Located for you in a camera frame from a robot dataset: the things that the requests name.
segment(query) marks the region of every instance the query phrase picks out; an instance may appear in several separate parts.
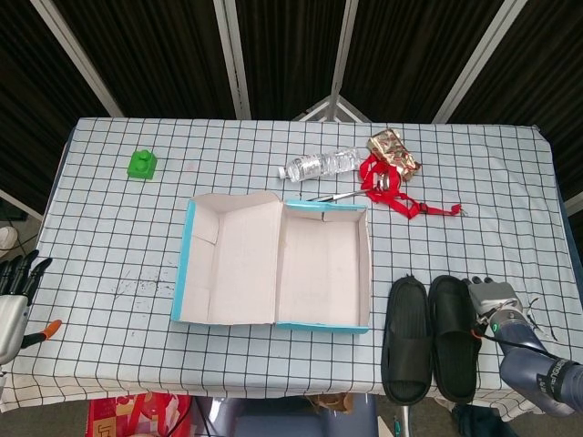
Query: robotic arm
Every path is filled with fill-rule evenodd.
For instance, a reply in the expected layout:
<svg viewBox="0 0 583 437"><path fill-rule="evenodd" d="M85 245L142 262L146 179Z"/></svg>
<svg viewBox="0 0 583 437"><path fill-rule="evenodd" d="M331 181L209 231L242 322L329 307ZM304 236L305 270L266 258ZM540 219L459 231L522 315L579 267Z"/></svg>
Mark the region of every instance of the robotic arm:
<svg viewBox="0 0 583 437"><path fill-rule="evenodd" d="M583 412L583 366L549 353L522 313L522 304L506 282L466 280L479 315L479 337L496 341L504 359L502 380L543 412L563 417ZM483 335L490 325L494 338Z"/></svg>
<svg viewBox="0 0 583 437"><path fill-rule="evenodd" d="M61 326L61 320L55 320L43 331L25 335L33 297L52 262L47 258L30 271L37 256L38 250L33 250L25 257L0 263L0 378L4 376L3 364L13 360L21 349L49 339Z"/></svg>

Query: open box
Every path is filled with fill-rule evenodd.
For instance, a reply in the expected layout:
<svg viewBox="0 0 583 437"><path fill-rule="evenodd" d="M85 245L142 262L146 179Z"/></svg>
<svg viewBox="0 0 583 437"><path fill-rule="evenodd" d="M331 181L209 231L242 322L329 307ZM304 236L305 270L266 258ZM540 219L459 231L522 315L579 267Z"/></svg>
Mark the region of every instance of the open box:
<svg viewBox="0 0 583 437"><path fill-rule="evenodd" d="M370 296L366 207L267 191L189 202L173 320L363 333Z"/></svg>

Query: cable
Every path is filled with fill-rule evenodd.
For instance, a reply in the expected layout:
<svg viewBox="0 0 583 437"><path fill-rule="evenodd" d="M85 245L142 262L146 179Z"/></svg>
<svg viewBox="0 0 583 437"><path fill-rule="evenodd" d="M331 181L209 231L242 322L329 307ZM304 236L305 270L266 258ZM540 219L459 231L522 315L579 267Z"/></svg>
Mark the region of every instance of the cable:
<svg viewBox="0 0 583 437"><path fill-rule="evenodd" d="M196 396L193 396L193 398L194 402L197 403L197 407L199 408L200 417L202 418L202 422L204 423L204 429L207 432L207 435L210 437L209 425L207 424L207 418L205 417L204 412L202 412L202 407L200 407L199 398L197 398Z"/></svg>
<svg viewBox="0 0 583 437"><path fill-rule="evenodd" d="M553 355L552 353L547 352L547 351L543 351L542 349L539 349L539 348L533 348L532 346L528 346L526 344L514 343L513 341L499 340L499 339L495 339L494 337L490 337L489 335L485 335L485 334L478 335L478 334L476 334L475 330L471 330L471 333L472 333L473 337L475 337L479 340L487 339L487 340L491 340L491 341L499 343L499 344L505 344L506 346L514 346L515 348L529 349L531 351L541 353L542 355L546 355L549 358L552 358L553 360L559 359L559 357L557 355Z"/></svg>
<svg viewBox="0 0 583 437"><path fill-rule="evenodd" d="M178 427L184 422L184 419L186 419L186 416L189 415L190 413L190 407L192 406L192 399L190 399L189 402L189 407L187 408L187 410L184 412L184 414L182 414L182 417L180 417L176 423L174 423L174 426L170 429L170 431L168 431L167 437L170 437L172 435L172 433L174 433Z"/></svg>
<svg viewBox="0 0 583 437"><path fill-rule="evenodd" d="M548 337L548 334L546 332L544 332L535 322L535 318L534 316L531 315L531 311L532 311L532 306L535 304L535 302L538 300L539 298L534 298L532 299L532 301L528 304L528 308L526 308L525 310L525 314L527 315L527 319L528 321L530 321L530 323L533 325L533 329L534 330L540 330L543 334L545 334ZM550 320L548 321L549 325L548 327L550 328L550 335L553 337L554 341L558 341L557 336L555 335L555 332L553 331L553 325L550 324Z"/></svg>

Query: grid pattern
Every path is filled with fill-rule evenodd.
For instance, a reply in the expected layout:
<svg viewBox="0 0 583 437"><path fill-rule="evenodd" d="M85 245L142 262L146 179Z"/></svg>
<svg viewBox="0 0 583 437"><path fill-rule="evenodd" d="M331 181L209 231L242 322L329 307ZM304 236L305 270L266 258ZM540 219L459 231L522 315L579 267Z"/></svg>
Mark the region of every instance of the grid pattern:
<svg viewBox="0 0 583 437"><path fill-rule="evenodd" d="M268 189L314 198L358 188L356 172L293 184L277 167L297 155L361 147L392 127L422 171L404 184L430 204L461 202L466 217L413 220L366 204L373 249L371 329L363 335L203 326L169 320L185 209L193 195ZM379 362L394 280L488 275L507 280L550 351L583 360L583 317L557 201L550 147L531 127L81 119L40 234L43 278L28 332L49 320L54 340L8 366L3 410L117 393L276 397L383 393ZM129 179L136 149L158 158L154 179ZM500 380L485 341L476 403L505 419L534 407ZM434 387L429 396L438 395Z"/></svg>

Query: gold foil wrapper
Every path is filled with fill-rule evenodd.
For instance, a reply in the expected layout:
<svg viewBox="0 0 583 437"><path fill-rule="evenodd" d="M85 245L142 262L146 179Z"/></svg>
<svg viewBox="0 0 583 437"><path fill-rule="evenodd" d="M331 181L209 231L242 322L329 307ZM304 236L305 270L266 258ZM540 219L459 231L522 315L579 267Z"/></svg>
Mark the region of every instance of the gold foil wrapper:
<svg viewBox="0 0 583 437"><path fill-rule="evenodd" d="M415 161L392 129L386 129L371 137L367 146L377 158L396 167L402 180L411 179L421 168L421 164Z"/></svg>

